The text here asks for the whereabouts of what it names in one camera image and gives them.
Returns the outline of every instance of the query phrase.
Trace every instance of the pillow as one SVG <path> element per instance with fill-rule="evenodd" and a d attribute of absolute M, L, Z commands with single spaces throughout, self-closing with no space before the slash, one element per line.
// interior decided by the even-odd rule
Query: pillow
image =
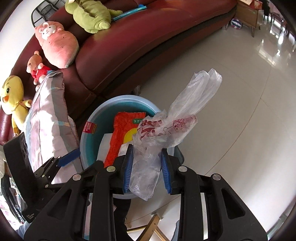
<path fill-rule="evenodd" d="M 73 120 L 64 100 L 64 77 L 60 71 L 48 74 L 32 101 L 23 128 L 33 172 L 51 157 L 64 156 L 79 148 Z M 52 183 L 65 183 L 82 172 L 80 158 L 61 167 Z"/>
<path fill-rule="evenodd" d="M 43 49 L 44 56 L 59 69 L 68 68 L 74 62 L 79 51 L 78 41 L 72 33 L 65 31 L 60 23 L 47 23 L 51 23 L 57 28 L 57 31 L 51 34 L 47 40 L 42 39 L 42 33 L 39 32 L 40 29 L 43 30 L 46 26 L 40 25 L 35 28 L 35 36 Z"/>

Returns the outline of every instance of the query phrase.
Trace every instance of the person's leg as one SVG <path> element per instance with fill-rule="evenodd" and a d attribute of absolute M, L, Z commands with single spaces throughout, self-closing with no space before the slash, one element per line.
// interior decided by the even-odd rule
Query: person's leg
<path fill-rule="evenodd" d="M 113 198 L 113 204 L 116 206 L 116 210 L 114 211 L 116 240 L 133 241 L 133 239 L 127 234 L 127 227 L 124 224 L 126 215 L 131 206 L 131 200 Z"/>

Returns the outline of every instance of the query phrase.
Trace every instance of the orange packaging bag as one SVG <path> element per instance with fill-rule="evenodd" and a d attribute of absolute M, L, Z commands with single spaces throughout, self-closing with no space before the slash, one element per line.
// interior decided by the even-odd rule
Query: orange packaging bag
<path fill-rule="evenodd" d="M 114 118 L 114 132 L 111 137 L 110 149 L 106 157 L 104 167 L 108 167 L 113 164 L 115 158 L 118 156 L 121 145 L 132 140 L 132 135 L 137 133 L 138 125 L 145 117 L 145 112 L 117 113 Z"/>

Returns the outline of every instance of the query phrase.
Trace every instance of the teddy bear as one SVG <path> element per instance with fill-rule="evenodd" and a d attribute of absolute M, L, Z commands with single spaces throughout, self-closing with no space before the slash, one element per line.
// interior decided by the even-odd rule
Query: teddy bear
<path fill-rule="evenodd" d="M 32 100 L 23 100 L 24 86 L 17 76 L 10 76 L 0 89 L 0 103 L 7 115 L 12 115 L 11 123 L 13 132 L 19 134 L 22 131 L 25 119 L 31 107 Z"/>
<path fill-rule="evenodd" d="M 29 59 L 27 64 L 27 72 L 34 78 L 34 84 L 42 83 L 45 76 L 52 70 L 42 63 L 42 57 L 39 51 L 35 51 L 34 55 Z"/>

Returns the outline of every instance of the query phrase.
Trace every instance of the pink plush toy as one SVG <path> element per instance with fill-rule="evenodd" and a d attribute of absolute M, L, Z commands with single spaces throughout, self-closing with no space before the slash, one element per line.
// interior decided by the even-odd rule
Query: pink plush toy
<path fill-rule="evenodd" d="M 72 33 L 64 30 L 62 24 L 45 22 L 35 28 L 35 36 L 52 65 L 64 69 L 74 62 L 79 50 L 78 41 Z"/>

